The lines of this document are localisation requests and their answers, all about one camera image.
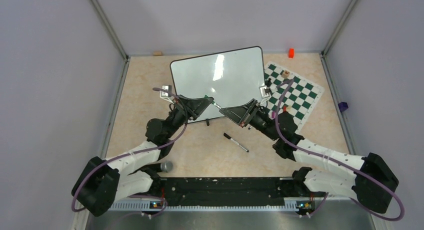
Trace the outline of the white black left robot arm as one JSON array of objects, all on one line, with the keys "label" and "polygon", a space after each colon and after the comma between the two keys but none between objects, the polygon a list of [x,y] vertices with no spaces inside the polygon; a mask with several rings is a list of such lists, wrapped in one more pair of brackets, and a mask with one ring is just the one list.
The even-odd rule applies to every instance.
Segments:
[{"label": "white black left robot arm", "polygon": [[134,194],[157,195],[161,187],[151,167],[169,154],[188,122],[199,118],[213,101],[213,97],[174,95],[168,117],[148,121],[143,143],[115,157],[90,159],[72,189],[72,211],[86,209],[100,216]]}]

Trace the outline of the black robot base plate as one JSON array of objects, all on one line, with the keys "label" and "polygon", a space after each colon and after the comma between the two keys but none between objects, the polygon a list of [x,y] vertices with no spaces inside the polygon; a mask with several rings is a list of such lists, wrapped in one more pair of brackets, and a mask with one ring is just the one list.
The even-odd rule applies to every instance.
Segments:
[{"label": "black robot base plate", "polygon": [[147,195],[169,206],[278,206],[288,197],[311,192],[287,177],[167,177],[155,180]]}]

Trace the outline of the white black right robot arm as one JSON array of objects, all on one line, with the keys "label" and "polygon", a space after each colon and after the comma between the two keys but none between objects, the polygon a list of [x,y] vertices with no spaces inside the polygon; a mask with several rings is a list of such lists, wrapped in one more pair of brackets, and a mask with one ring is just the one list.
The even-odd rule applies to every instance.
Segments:
[{"label": "white black right robot arm", "polygon": [[343,195],[381,214],[386,213],[395,200],[404,213],[404,206],[395,194],[399,180],[381,156],[375,153],[351,155],[311,142],[296,133],[298,126],[289,112],[283,111],[271,119],[255,99],[219,112],[238,126],[251,126],[273,140],[272,147],[281,158],[307,164],[292,175],[296,194]]}]

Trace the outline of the white whiteboard black frame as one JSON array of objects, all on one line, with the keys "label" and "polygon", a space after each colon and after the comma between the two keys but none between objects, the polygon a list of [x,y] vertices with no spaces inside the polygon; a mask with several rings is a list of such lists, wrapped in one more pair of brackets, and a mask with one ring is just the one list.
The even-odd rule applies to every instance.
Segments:
[{"label": "white whiteboard black frame", "polygon": [[265,77],[259,46],[175,60],[169,67],[178,95],[212,97],[223,108],[262,100]]}]

